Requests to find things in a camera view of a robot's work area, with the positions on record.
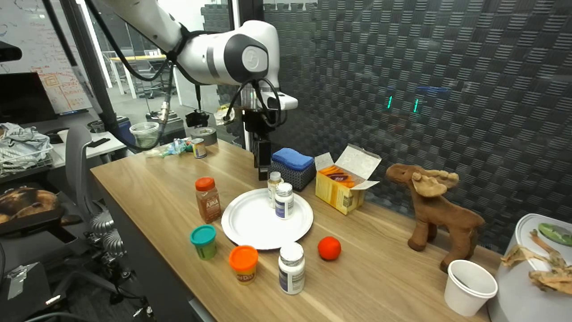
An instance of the open box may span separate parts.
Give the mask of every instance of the open box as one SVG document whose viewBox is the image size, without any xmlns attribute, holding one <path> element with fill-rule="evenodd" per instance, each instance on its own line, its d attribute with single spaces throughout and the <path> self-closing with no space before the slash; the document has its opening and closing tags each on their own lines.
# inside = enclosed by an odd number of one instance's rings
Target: open box
<svg viewBox="0 0 572 322">
<path fill-rule="evenodd" d="M 379 183 L 368 179 L 382 161 L 381 157 L 360 147 L 348 144 L 335 163 L 329 152 L 315 157 L 314 161 L 316 195 L 344 215 L 361 206 L 366 189 Z"/>
</svg>

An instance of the wire basket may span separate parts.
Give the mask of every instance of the wire basket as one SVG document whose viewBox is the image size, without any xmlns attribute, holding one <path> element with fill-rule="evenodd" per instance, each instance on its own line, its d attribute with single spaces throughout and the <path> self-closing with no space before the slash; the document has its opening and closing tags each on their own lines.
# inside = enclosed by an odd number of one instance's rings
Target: wire basket
<svg viewBox="0 0 572 322">
<path fill-rule="evenodd" d="M 54 164 L 50 153 L 53 148 L 48 144 L 46 149 L 0 161 L 0 178 L 41 167 L 51 167 Z M 37 160 L 43 154 L 45 154 L 43 159 Z"/>
</svg>

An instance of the sponge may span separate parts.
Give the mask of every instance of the sponge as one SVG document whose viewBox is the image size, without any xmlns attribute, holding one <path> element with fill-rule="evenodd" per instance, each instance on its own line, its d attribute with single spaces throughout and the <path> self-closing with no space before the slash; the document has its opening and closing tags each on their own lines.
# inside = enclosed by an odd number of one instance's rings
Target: sponge
<svg viewBox="0 0 572 322">
<path fill-rule="evenodd" d="M 303 171 L 314 161 L 311 156 L 300 154 L 291 148 L 282 148 L 272 155 L 272 160 L 280 162 L 288 168 Z"/>
</svg>

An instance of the duct tape roll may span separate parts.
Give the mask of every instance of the duct tape roll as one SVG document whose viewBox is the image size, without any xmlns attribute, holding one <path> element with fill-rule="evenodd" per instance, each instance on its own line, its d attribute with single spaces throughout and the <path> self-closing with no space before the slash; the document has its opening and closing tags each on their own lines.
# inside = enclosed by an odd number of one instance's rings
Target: duct tape roll
<svg viewBox="0 0 572 322">
<path fill-rule="evenodd" d="M 200 127 L 190 129 L 190 136 L 193 139 L 205 140 L 205 146 L 211 146 L 217 142 L 216 129 L 212 127 Z"/>
</svg>

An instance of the white paper plate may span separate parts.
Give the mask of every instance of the white paper plate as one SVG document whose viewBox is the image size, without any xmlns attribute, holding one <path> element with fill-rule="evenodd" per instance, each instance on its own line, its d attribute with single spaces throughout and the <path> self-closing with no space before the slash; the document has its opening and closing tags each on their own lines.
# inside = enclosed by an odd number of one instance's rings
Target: white paper plate
<svg viewBox="0 0 572 322">
<path fill-rule="evenodd" d="M 224 210 L 221 224 L 235 244 L 261 250 L 277 249 L 299 240 L 312 226 L 312 207 L 297 194 L 294 194 L 293 212 L 288 220 L 278 218 L 268 205 L 268 189 L 257 189 L 236 197 Z"/>
</svg>

